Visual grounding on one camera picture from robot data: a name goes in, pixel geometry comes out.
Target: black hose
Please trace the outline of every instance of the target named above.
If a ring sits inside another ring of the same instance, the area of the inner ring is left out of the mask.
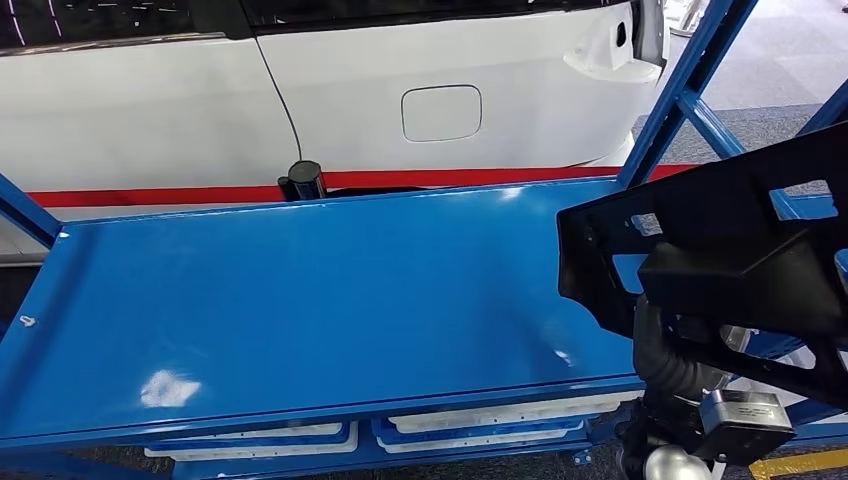
[[[663,332],[660,309],[650,305],[644,295],[636,302],[633,367],[649,388],[694,401],[701,400],[712,378],[709,368],[671,348]]]

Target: blue shelf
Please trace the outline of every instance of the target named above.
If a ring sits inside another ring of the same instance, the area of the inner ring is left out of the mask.
[[[557,291],[556,212],[617,185],[64,224],[20,310],[35,323],[0,346],[0,449],[640,389],[631,342]]]
[[[203,462],[177,462],[174,480],[219,479],[247,477],[272,479],[281,476],[312,475],[366,468],[386,468],[399,465],[438,463],[474,458],[515,455],[520,453],[557,450],[583,450],[591,444],[584,431],[569,432],[560,440],[524,442],[509,447],[479,447],[470,449],[440,450],[404,454],[386,453],[374,438],[367,422],[359,425],[359,446],[355,452],[299,457],[269,457],[246,460],[210,460]]]

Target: black bracket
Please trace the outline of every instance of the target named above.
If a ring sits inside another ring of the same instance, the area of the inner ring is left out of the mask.
[[[782,220],[770,192],[815,180],[827,182],[836,211]],[[686,338],[669,328],[680,356],[848,408],[839,356],[848,345],[848,295],[835,262],[848,248],[846,212],[842,123],[559,212],[559,292],[632,338],[639,293],[624,288],[613,258],[646,255],[638,273],[648,302],[669,323],[696,319],[707,332]],[[795,336],[815,367],[733,351],[723,325]]]

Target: blue metal cart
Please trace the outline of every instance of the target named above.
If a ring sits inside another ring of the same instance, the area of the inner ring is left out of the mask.
[[[743,152],[700,94],[755,3],[711,2],[618,177],[67,223],[0,177],[3,214],[50,248],[0,343],[0,465],[147,478],[39,452],[354,421],[353,452],[179,462],[173,476],[275,478],[602,441],[587,423],[558,441],[390,454],[363,425],[643,388],[630,341],[558,295],[554,216],[645,182],[684,118],[722,158]],[[801,133],[846,106],[848,83]],[[776,204],[787,217],[832,209],[826,195],[778,193]],[[772,356],[798,347],[757,342]],[[812,402],[792,412],[796,423],[838,413]],[[828,428],[800,440],[848,436]]]

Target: white scuff mark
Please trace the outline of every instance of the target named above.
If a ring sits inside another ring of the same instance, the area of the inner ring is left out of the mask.
[[[141,387],[141,403],[146,407],[182,407],[200,389],[200,382],[183,380],[167,370],[159,370]]]
[[[517,198],[521,195],[521,191],[524,190],[524,187],[509,187],[501,190],[501,200],[508,201],[513,198]]]
[[[571,366],[571,357],[569,357],[567,353],[562,350],[554,350],[554,353],[556,353],[557,357],[561,358],[566,365],[569,367]]]

